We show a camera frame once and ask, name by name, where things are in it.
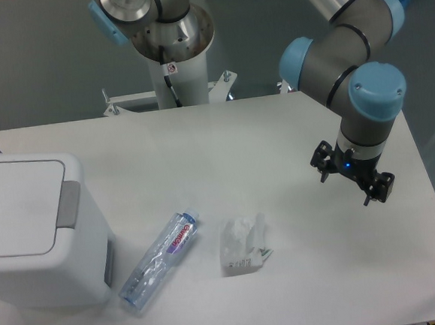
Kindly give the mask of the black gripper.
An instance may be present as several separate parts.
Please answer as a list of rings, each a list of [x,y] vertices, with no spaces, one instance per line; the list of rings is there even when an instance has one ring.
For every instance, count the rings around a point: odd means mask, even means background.
[[[357,159],[354,153],[348,153],[348,150],[348,148],[342,149],[337,143],[333,153],[332,146],[322,140],[313,153],[310,166],[318,170],[320,182],[324,183],[328,176],[334,173],[335,164],[340,175],[353,180],[364,191],[366,194],[364,206],[368,206],[370,201],[384,203],[392,192],[395,175],[386,172],[377,173],[379,155],[369,159]]]

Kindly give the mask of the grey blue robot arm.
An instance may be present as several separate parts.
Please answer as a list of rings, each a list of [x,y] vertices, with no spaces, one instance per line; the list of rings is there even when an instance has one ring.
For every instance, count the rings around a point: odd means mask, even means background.
[[[336,143],[320,143],[311,165],[323,179],[338,173],[354,181],[367,201],[384,202],[394,175],[376,165],[407,87],[400,70],[370,57],[399,32],[403,6],[398,0],[309,1],[333,28],[322,41],[293,40],[282,53],[279,74],[341,119]],[[132,43],[149,62],[161,108],[213,100],[205,53],[214,28],[202,8],[190,0],[92,0],[88,9],[106,38]]]

